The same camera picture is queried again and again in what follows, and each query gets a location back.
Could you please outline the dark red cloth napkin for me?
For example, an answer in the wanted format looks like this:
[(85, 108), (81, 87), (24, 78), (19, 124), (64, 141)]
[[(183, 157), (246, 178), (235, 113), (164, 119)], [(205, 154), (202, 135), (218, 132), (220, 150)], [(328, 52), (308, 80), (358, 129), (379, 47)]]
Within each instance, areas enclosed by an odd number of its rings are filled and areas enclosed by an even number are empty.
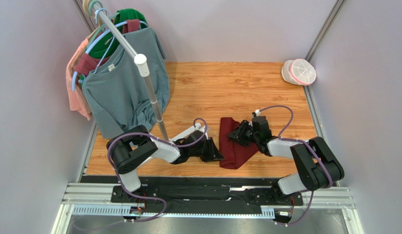
[(219, 151), (224, 160), (220, 161), (220, 167), (225, 169), (238, 169), (251, 157), (259, 152), (255, 144), (242, 146), (231, 141), (227, 135), (240, 126), (240, 122), (231, 117), (222, 117), (219, 128)]

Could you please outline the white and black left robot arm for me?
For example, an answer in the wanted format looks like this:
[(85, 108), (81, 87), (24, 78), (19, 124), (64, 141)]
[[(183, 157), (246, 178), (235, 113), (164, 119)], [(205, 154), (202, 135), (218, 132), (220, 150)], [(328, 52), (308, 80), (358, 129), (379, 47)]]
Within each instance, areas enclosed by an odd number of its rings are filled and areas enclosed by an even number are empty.
[(154, 158), (170, 164), (184, 163), (190, 157), (199, 157), (203, 162), (224, 160), (207, 131), (208, 127), (196, 123), (170, 141), (165, 141), (139, 125), (106, 144), (108, 160), (120, 183), (128, 192), (134, 192), (141, 187), (137, 169)]

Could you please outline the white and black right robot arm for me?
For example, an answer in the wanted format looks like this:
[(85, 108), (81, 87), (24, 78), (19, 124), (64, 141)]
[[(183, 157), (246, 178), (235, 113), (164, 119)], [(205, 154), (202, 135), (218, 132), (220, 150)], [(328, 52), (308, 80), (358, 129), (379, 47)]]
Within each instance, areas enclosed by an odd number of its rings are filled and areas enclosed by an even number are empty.
[(299, 192), (329, 188), (345, 176), (343, 167), (322, 137), (306, 141), (277, 137), (272, 134), (265, 116), (243, 120), (225, 136), (238, 146), (256, 146), (267, 156), (294, 160), (297, 172), (280, 178), (271, 187), (277, 201)]

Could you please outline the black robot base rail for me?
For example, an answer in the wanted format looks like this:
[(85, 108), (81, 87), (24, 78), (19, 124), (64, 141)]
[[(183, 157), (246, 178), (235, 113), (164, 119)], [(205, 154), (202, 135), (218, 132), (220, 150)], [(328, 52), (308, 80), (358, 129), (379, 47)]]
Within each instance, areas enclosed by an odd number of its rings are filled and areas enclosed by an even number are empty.
[(264, 218), (294, 220), (293, 213), (336, 205), (338, 188), (284, 195), (276, 178), (143, 177), (142, 186), (127, 193), (113, 176), (88, 176), (79, 190), (68, 190), (81, 215), (120, 216), (128, 222), (161, 217)]

